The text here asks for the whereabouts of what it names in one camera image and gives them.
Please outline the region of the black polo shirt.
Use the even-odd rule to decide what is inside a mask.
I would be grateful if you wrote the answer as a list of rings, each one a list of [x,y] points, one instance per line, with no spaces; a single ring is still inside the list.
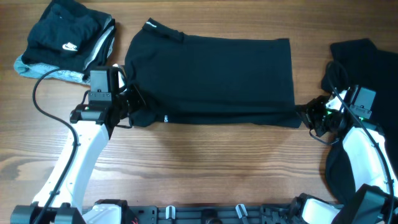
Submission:
[[[149,19],[125,58],[144,99],[135,126],[155,122],[298,128],[288,39],[188,35]]]

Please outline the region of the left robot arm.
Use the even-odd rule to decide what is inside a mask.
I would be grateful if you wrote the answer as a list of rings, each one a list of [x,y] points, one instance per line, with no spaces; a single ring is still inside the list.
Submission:
[[[90,89],[62,121],[68,129],[63,151],[30,205],[18,205],[11,223],[137,223],[125,200],[99,200],[83,213],[83,198],[101,151],[121,120],[145,105],[120,66],[90,70]]]

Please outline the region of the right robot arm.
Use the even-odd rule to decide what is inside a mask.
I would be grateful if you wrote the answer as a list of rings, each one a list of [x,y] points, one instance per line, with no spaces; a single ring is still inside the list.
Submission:
[[[397,177],[384,135],[369,121],[375,96],[375,91],[354,86],[296,107],[313,138],[343,132],[334,145],[346,158],[353,194],[339,206],[308,195],[296,197],[287,215],[293,223],[397,223]]]

